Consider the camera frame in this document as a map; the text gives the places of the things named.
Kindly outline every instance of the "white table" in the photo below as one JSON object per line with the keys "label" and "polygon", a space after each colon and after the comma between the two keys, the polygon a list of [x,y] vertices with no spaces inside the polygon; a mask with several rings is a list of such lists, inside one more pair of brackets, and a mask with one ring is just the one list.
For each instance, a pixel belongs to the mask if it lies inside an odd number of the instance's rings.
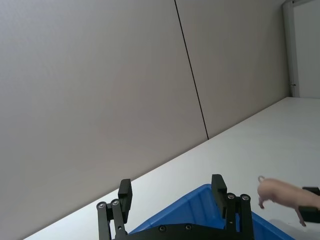
{"label": "white table", "polygon": [[[192,150],[132,181],[126,230],[221,174],[229,192],[251,196],[251,209],[295,239],[320,239],[320,225],[303,228],[293,209],[258,206],[258,176],[297,186],[320,185],[320,99],[285,98]],[[27,237],[27,240],[98,240],[96,204],[115,190]]]}

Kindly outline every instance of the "pig leg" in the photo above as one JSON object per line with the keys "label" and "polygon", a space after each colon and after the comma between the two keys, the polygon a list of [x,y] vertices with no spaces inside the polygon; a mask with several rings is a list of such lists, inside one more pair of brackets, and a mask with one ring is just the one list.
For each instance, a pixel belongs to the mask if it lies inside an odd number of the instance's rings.
{"label": "pig leg", "polygon": [[306,223],[305,223],[304,219],[302,218],[301,213],[299,212],[299,209],[296,208],[294,210],[295,210],[296,214],[298,215],[298,218],[300,220],[300,224],[305,227]]}
{"label": "pig leg", "polygon": [[260,206],[261,209],[265,209],[264,200],[261,197],[259,197],[259,206]]}

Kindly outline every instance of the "black object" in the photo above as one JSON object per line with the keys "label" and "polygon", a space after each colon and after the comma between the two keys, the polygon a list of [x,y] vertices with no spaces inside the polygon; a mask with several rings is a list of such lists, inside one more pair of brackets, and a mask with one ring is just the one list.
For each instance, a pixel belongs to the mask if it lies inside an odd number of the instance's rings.
{"label": "black object", "polygon": [[[226,222],[224,229],[181,223],[160,225],[128,234],[125,223],[131,207],[132,188],[130,179],[124,179],[120,183],[119,199],[114,199],[111,203],[102,201],[96,206],[99,240],[112,240],[111,220],[114,220],[116,240],[254,240],[250,197],[246,194],[236,196],[227,193],[227,186],[220,174],[212,175],[211,189]],[[236,230],[236,214],[239,214],[239,232]]]}
{"label": "black object", "polygon": [[[304,186],[302,189],[308,190],[320,196],[320,190],[314,186]],[[317,207],[299,206],[299,212],[305,222],[320,224],[320,211]]]}

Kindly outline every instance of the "blue container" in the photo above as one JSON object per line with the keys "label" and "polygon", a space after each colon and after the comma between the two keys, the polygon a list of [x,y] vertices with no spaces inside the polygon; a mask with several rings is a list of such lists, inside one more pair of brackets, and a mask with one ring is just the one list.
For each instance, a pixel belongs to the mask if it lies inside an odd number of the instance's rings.
{"label": "blue container", "polygon": [[[255,240],[294,240],[254,212],[252,213]],[[223,229],[225,220],[211,191],[211,184],[205,184],[183,196],[153,217],[138,226],[131,233],[166,224],[197,224]]]}

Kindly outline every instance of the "pink toy pig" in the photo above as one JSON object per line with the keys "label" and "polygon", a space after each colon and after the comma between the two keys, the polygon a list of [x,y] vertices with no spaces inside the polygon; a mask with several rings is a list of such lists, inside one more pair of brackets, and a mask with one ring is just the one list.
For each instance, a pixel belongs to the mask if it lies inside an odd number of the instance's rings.
{"label": "pink toy pig", "polygon": [[259,187],[257,189],[259,194],[259,206],[264,209],[264,201],[271,200],[274,203],[293,208],[299,217],[302,226],[306,226],[299,206],[316,207],[320,209],[320,196],[296,187],[289,183],[273,179],[265,178],[264,176],[258,177]]}

